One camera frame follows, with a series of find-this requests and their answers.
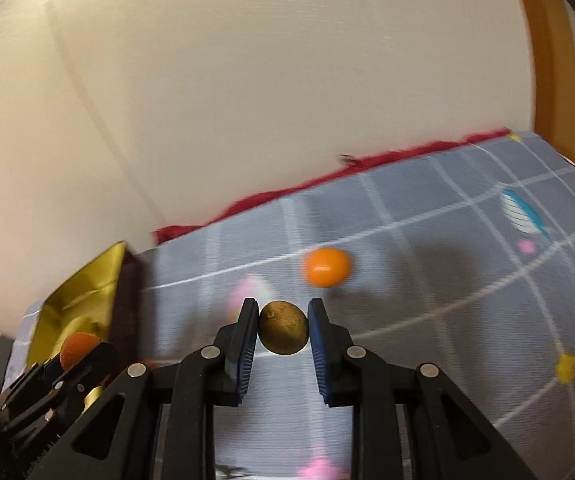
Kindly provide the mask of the grey checked bed sheet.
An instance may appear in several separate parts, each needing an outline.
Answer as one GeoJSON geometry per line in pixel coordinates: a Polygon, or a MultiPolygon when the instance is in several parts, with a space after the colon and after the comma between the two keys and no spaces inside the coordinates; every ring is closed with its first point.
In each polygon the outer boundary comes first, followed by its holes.
{"type": "Polygon", "coordinates": [[[180,361],[260,304],[324,301],[397,365],[432,362],[542,479],[575,474],[575,166],[534,133],[394,162],[143,252],[138,355],[180,361]],[[353,258],[342,285],[307,252],[353,258]]]}

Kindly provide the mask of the red blanket edge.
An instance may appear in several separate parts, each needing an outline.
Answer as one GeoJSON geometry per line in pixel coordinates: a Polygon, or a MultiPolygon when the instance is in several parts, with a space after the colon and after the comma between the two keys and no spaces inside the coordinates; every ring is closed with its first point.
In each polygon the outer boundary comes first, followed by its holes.
{"type": "Polygon", "coordinates": [[[323,174],[300,184],[289,186],[288,188],[278,188],[278,190],[263,191],[252,195],[245,196],[240,200],[231,203],[225,210],[212,220],[208,220],[203,224],[169,224],[169,226],[162,226],[152,232],[153,240],[156,246],[174,240],[175,238],[187,235],[194,231],[204,229],[211,224],[243,214],[243,212],[271,203],[274,200],[280,200],[284,196],[294,193],[309,190],[309,188],[316,188],[316,186],[324,185],[338,179],[347,178],[354,174],[381,167],[394,162],[401,162],[402,160],[420,157],[422,155],[433,154],[436,152],[444,152],[461,148],[461,146],[481,143],[484,141],[495,140],[506,136],[511,132],[508,128],[501,128],[497,130],[490,130],[485,132],[475,132],[465,136],[459,141],[433,141],[422,145],[414,146],[413,148],[404,148],[397,151],[385,151],[374,155],[353,157],[350,156],[348,162],[342,162],[341,168],[323,174]]]}

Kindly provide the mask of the mandarin orange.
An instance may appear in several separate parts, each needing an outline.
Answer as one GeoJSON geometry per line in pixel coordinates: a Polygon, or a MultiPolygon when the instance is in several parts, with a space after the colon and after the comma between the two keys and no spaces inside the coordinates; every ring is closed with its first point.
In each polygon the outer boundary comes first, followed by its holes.
{"type": "Polygon", "coordinates": [[[303,258],[304,280],[311,286],[333,288],[342,285],[353,272],[353,258],[348,252],[321,247],[307,252],[303,258]]]}
{"type": "Polygon", "coordinates": [[[77,332],[68,336],[59,353],[60,364],[63,370],[69,370],[84,358],[92,349],[100,344],[101,339],[90,333],[77,332]]]}

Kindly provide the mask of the gold tin box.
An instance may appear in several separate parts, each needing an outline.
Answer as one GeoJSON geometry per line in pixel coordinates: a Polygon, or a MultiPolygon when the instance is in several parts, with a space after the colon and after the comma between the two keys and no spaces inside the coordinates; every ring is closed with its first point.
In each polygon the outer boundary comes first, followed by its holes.
{"type": "Polygon", "coordinates": [[[114,344],[123,365],[134,362],[142,279],[143,264],[125,242],[89,261],[42,303],[26,364],[56,356],[64,340],[77,332],[114,344]]]}

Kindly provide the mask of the brown round longan fruit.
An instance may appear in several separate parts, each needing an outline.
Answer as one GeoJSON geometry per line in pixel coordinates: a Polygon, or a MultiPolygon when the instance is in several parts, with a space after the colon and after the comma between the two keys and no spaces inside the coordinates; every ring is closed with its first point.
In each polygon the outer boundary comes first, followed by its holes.
{"type": "Polygon", "coordinates": [[[306,346],[308,335],[306,315],[295,304],[271,301],[260,311],[258,337],[268,351],[290,356],[306,346]]]}

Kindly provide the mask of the wooden door frame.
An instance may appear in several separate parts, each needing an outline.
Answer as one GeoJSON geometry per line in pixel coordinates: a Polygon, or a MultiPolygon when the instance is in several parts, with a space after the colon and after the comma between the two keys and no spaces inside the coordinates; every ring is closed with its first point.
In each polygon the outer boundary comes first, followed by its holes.
{"type": "Polygon", "coordinates": [[[575,12],[565,0],[522,0],[535,72],[534,132],[575,162],[575,12]]]}

